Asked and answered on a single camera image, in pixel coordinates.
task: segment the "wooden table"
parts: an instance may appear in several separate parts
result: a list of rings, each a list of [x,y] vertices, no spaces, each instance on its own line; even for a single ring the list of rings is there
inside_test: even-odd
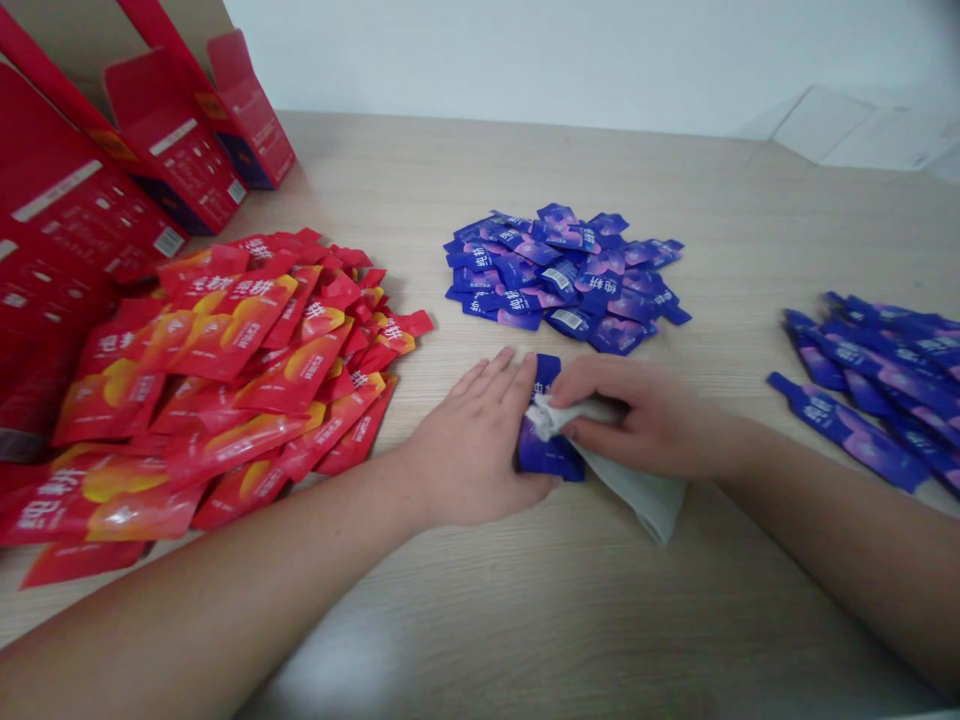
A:
[[[919,174],[822,169],[735,140],[283,120],[299,165],[280,192],[255,193],[223,239],[309,225],[367,250],[390,270],[393,308],[426,308],[437,324],[399,364],[379,450],[503,345],[593,352],[547,327],[467,317],[443,298],[440,245],[491,207],[621,212],[628,238],[685,242],[664,276],[694,321],[635,355],[833,455],[764,384],[772,370],[802,377],[779,309],[812,312],[819,293],[837,290],[960,316],[960,204]],[[0,554],[2,642],[110,579],[15,593],[35,552]],[[672,542],[657,547],[593,481],[495,525],[411,542],[330,613],[245,717],[866,718],[940,704],[713,488],[691,488]]]

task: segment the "barcode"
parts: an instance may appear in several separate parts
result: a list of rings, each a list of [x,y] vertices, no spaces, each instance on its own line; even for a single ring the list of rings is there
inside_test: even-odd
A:
[[[233,184],[227,188],[227,194],[239,205],[243,201],[243,198],[247,196],[247,189],[243,186],[242,182],[234,180]]]
[[[553,317],[562,322],[571,330],[577,330],[583,324],[583,320],[580,319],[579,315],[575,315],[574,313],[566,310],[557,310],[553,313]]]
[[[566,290],[570,287],[570,281],[567,280],[567,276],[564,275],[559,270],[554,270],[553,268],[548,268],[543,271],[543,274],[553,280],[561,290]]]
[[[167,228],[160,233],[160,237],[154,241],[153,246],[164,257],[173,257],[183,247],[184,242],[184,239],[177,234],[176,230]]]

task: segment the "finger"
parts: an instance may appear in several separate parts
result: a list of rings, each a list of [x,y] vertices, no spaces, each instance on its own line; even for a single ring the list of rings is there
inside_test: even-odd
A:
[[[563,478],[543,473],[520,473],[511,498],[511,512],[532,508],[563,484]]]
[[[625,358],[580,357],[557,376],[551,405],[570,407],[595,393],[635,406],[649,388],[649,370]]]
[[[580,417],[563,427],[563,434],[577,445],[598,455],[616,460],[621,465],[636,464],[637,438],[615,425],[594,422]]]
[[[484,358],[483,360],[478,362],[476,365],[474,365],[472,368],[470,368],[466,372],[466,374],[464,374],[462,378],[457,380],[456,384],[452,388],[450,388],[450,392],[447,393],[446,399],[449,400],[450,398],[460,397],[461,395],[463,395],[470,388],[470,386],[473,385],[474,380],[480,377],[480,373],[483,372],[483,369],[487,366],[489,362],[490,362],[489,360]]]
[[[511,415],[520,418],[530,404],[533,395],[533,384],[537,380],[537,356],[527,353],[517,368],[517,372],[505,383],[501,393],[500,404]]]
[[[467,397],[480,397],[487,391],[490,381],[497,377],[506,369],[513,358],[513,348],[504,348],[497,353],[497,356],[490,361],[480,373],[480,377],[473,381],[473,384],[467,389]]]

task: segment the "white wall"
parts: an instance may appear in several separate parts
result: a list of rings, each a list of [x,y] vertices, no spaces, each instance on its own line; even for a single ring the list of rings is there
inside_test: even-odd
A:
[[[960,98],[951,0],[225,0],[284,109],[766,139],[812,84]]]

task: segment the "red cardboard box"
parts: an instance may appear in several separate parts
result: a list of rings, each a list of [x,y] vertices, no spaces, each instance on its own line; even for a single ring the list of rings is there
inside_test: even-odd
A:
[[[46,447],[80,345],[116,294],[101,271],[0,217],[0,461]]]
[[[280,187],[296,155],[253,71],[243,33],[234,30],[207,42],[214,87],[158,0],[117,2],[148,45],[170,51],[183,86],[247,185]]]
[[[186,232],[193,235],[215,235],[223,228],[226,222],[222,218],[223,213],[211,214],[205,207],[208,188],[205,185],[197,187],[196,183],[182,181],[182,173],[177,172],[176,167],[171,167],[169,156],[161,158],[150,153],[152,143],[140,145],[126,137],[122,131],[118,132],[3,7],[0,7],[0,52]],[[183,103],[189,105],[189,98],[185,97]],[[241,190],[242,184],[238,184],[238,197]],[[174,224],[171,224],[171,227],[178,233],[183,232]]]
[[[0,65],[0,215],[120,283],[185,240],[111,160],[13,68]]]
[[[170,54],[159,48],[111,65],[103,81],[124,137],[160,162],[167,184],[193,199],[191,209],[218,234],[247,188],[177,81]]]

